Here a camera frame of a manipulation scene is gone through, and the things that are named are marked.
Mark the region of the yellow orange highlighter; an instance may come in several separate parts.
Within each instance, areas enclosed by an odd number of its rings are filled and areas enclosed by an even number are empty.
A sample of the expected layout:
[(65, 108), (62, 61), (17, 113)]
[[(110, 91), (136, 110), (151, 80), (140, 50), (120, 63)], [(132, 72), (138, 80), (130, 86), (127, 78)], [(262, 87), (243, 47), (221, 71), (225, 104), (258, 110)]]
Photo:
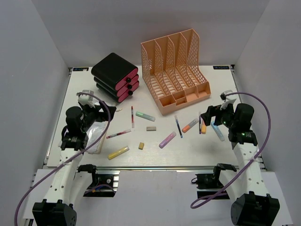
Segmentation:
[(201, 125), (201, 133), (206, 134), (206, 125), (203, 120), (202, 120), (202, 125)]

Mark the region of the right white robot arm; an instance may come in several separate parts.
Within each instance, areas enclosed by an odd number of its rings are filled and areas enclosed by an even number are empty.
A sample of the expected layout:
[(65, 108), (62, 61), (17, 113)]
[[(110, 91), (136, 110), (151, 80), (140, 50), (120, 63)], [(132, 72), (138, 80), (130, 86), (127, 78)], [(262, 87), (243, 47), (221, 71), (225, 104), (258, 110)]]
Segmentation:
[(219, 164), (212, 176), (216, 187), (225, 187), (232, 201), (230, 216), (235, 226), (270, 226), (273, 224), (280, 203), (269, 194), (261, 176), (256, 157), (257, 138), (251, 130), (254, 109), (248, 104), (222, 104), (209, 106), (201, 114), (205, 125), (224, 125), (228, 128), (228, 139), (237, 158), (239, 169)]

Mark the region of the purple highlighter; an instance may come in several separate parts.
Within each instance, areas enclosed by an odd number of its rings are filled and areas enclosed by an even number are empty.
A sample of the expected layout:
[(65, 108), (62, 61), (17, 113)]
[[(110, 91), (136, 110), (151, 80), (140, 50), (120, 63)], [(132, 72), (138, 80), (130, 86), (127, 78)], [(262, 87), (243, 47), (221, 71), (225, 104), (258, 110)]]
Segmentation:
[(175, 136), (176, 136), (176, 132), (173, 131), (159, 144), (159, 147), (164, 148)]

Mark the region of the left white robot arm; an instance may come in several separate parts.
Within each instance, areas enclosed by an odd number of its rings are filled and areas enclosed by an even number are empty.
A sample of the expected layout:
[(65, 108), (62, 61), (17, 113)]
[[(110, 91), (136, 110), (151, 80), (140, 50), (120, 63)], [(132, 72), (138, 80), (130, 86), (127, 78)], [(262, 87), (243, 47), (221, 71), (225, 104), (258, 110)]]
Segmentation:
[(66, 111), (66, 126), (62, 131), (61, 165), (54, 173), (50, 189), (42, 202), (36, 202), (32, 213), (39, 226), (73, 226), (77, 213), (71, 202), (72, 183), (87, 146), (87, 130), (94, 122), (108, 121), (116, 108), (106, 104), (93, 107), (79, 105)]

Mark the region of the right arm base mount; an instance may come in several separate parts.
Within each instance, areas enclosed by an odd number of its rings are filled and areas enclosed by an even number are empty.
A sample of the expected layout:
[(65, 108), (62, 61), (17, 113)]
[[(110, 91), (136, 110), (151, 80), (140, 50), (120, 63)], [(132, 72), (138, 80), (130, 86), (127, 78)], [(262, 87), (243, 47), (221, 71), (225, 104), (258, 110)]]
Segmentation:
[(192, 184), (197, 185), (197, 196), (213, 195), (219, 189), (223, 187), (223, 184), (219, 181), (221, 171), (233, 171), (237, 172), (237, 169), (230, 164), (218, 163), (212, 173), (201, 173), (191, 180)]

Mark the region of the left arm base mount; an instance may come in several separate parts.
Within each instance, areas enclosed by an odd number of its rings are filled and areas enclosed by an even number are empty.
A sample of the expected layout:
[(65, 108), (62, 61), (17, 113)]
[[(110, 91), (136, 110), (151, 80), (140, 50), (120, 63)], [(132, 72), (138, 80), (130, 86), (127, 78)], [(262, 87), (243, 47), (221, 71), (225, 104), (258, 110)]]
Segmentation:
[(114, 197), (114, 175), (98, 172), (95, 165), (86, 164), (80, 165), (75, 173), (71, 193), (75, 192), (76, 188), (83, 188), (87, 182), (91, 182), (83, 191), (84, 197)]

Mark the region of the black pink drawer unit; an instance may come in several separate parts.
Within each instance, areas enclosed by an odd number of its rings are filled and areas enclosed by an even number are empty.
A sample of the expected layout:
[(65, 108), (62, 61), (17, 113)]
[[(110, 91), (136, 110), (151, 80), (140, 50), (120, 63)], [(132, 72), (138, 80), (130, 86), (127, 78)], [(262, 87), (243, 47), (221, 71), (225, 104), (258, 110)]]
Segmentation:
[(126, 59), (110, 53), (91, 70), (96, 86), (117, 103), (132, 96), (139, 87), (138, 67)]

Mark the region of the dark purple gel pen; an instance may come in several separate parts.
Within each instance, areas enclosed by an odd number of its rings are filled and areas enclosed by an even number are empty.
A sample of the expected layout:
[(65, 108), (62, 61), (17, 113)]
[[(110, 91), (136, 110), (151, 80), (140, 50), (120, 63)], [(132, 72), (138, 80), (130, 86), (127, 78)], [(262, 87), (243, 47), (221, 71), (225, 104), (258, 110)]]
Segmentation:
[(202, 118), (201, 118), (201, 112), (198, 112), (198, 119), (199, 119), (199, 134), (202, 134)]

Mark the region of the green highlighter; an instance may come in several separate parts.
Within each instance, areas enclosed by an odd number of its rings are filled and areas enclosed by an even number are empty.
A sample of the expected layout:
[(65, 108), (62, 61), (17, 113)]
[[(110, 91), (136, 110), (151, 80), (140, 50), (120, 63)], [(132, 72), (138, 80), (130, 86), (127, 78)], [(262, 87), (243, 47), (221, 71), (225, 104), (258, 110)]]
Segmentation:
[(150, 116), (150, 115), (148, 115), (148, 114), (145, 114), (145, 113), (142, 113), (142, 112), (139, 112), (139, 111), (137, 111), (136, 113), (135, 113), (135, 115), (136, 116), (138, 116), (138, 117), (141, 117), (141, 118), (144, 118), (144, 119), (146, 119), (146, 120), (150, 120), (150, 121), (155, 121), (155, 117), (153, 117), (153, 116)]

